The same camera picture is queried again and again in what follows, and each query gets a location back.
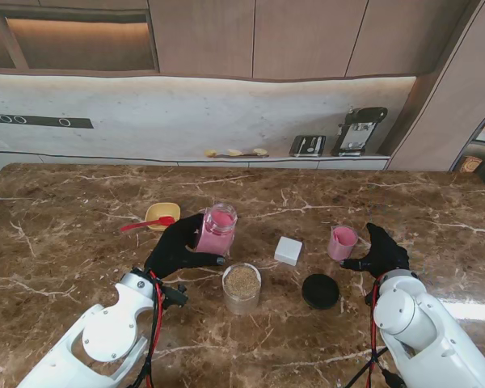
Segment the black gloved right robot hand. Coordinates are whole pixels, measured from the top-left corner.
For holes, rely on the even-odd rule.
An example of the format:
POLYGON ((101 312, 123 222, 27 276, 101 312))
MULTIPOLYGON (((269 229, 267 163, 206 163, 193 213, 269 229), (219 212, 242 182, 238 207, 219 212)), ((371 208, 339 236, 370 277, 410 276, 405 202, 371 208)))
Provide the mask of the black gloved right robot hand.
POLYGON ((368 272, 374 278, 396 269, 409 270, 407 250, 399 246, 380 226, 366 224, 370 237, 369 252, 361 259, 344 259, 341 268, 355 272, 368 272))

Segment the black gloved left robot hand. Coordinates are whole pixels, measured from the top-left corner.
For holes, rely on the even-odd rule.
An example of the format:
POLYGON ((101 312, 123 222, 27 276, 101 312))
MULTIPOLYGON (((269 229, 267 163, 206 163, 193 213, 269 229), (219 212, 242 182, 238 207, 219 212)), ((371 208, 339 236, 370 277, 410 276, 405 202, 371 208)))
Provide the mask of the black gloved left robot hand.
POLYGON ((144 270, 164 279, 184 268, 222 266, 225 263, 222 255, 192 250, 203 220, 204 214, 197 213, 168 226, 146 260, 144 270))

